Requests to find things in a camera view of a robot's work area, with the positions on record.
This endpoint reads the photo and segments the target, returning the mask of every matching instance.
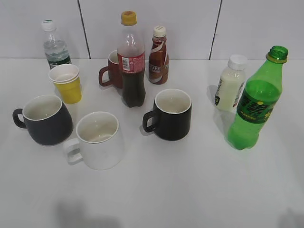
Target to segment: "table surface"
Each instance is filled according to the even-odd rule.
[[[263,60],[249,61],[252,75]],[[74,126],[94,111],[113,113],[126,148],[114,168],[69,166],[62,144],[41,146],[13,123],[30,99],[57,94],[45,59],[0,59],[1,228],[304,227],[303,60],[284,65],[284,91],[256,146],[237,151],[223,132],[234,118],[213,105],[226,60],[172,60],[168,82],[145,78],[142,107],[128,108],[97,74],[107,60],[75,59],[83,98],[67,105]],[[179,88],[192,98],[189,134],[176,142],[143,132],[155,95]]]

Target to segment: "brown liquid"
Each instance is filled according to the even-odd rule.
[[[144,89],[143,77],[144,69],[138,73],[127,74],[121,72],[123,77],[123,99],[128,107],[142,106],[146,97]]]

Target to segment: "tile grout line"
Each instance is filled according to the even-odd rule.
[[[83,20],[83,17],[82,17],[82,12],[81,12],[81,8],[80,8],[80,2],[79,0],[77,0],[77,3],[78,3],[78,9],[79,9],[79,14],[80,14],[80,19],[81,19],[81,24],[82,24],[82,29],[84,31],[84,35],[85,35],[85,44],[86,44],[86,49],[87,49],[87,52],[89,54],[89,59],[91,59],[91,54],[90,54],[90,48],[89,48],[89,44],[87,42],[87,37],[86,37],[86,30],[85,30],[85,24],[84,24],[84,20]]]
[[[219,15],[220,15],[220,11],[222,9],[222,3],[223,3],[223,0],[220,0],[219,9],[218,9],[219,10],[218,11],[218,18],[217,18],[217,23],[215,24],[215,29],[214,29],[214,34],[213,34],[213,39],[212,39],[212,44],[211,44],[211,49],[210,49],[210,54],[209,54],[209,60],[211,60],[214,39],[215,39],[215,35],[216,35],[217,29],[218,29]]]

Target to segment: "bottle cap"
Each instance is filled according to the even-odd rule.
[[[165,37],[167,34],[166,28],[164,26],[158,25],[154,27],[153,35],[155,37]]]
[[[266,58],[275,63],[285,63],[287,62],[288,49],[283,46],[273,46]]]
[[[52,20],[44,20],[41,22],[42,29],[44,31],[53,31],[56,29],[56,24]]]
[[[228,67],[234,70],[244,70],[248,59],[242,55],[232,55],[228,61]]]
[[[127,26],[136,25],[136,13],[133,11],[125,11],[122,13],[122,24]]]

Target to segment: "red label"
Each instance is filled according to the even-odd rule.
[[[118,55],[118,62],[119,62],[119,69],[124,73],[134,74],[144,70],[144,53],[140,56],[136,57],[123,57],[119,54]]]

